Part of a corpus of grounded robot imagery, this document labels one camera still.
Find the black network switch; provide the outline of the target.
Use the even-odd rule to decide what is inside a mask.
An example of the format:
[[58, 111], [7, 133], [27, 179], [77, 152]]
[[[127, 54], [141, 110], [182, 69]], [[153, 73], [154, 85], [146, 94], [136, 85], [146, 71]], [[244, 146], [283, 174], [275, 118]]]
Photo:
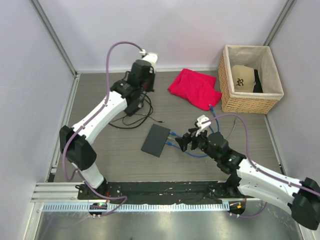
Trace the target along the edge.
[[141, 151], [159, 158], [170, 132], [169, 128], [153, 124], [141, 147]]

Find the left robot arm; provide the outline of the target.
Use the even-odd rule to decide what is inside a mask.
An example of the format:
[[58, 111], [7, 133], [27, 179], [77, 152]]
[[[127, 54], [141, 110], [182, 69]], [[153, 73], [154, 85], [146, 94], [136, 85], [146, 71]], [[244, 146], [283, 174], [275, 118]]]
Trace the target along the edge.
[[62, 160], [69, 161], [90, 185], [89, 194], [100, 200], [107, 192], [105, 177], [95, 163], [97, 154], [92, 144], [100, 132], [119, 113], [135, 114], [144, 96], [154, 90], [158, 56], [150, 53], [136, 60], [127, 79], [116, 81], [108, 95], [82, 120], [72, 127], [64, 125], [59, 131]]

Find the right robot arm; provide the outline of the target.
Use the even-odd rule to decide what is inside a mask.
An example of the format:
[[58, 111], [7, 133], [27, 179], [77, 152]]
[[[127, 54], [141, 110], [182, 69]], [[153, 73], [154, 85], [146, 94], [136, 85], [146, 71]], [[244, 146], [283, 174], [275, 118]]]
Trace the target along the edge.
[[300, 180], [263, 167], [230, 148], [219, 132], [187, 132], [175, 140], [183, 152], [188, 147], [200, 149], [216, 161], [217, 167], [229, 175], [225, 190], [230, 197], [258, 198], [284, 210], [303, 227], [318, 229], [320, 186], [315, 180], [309, 177]]

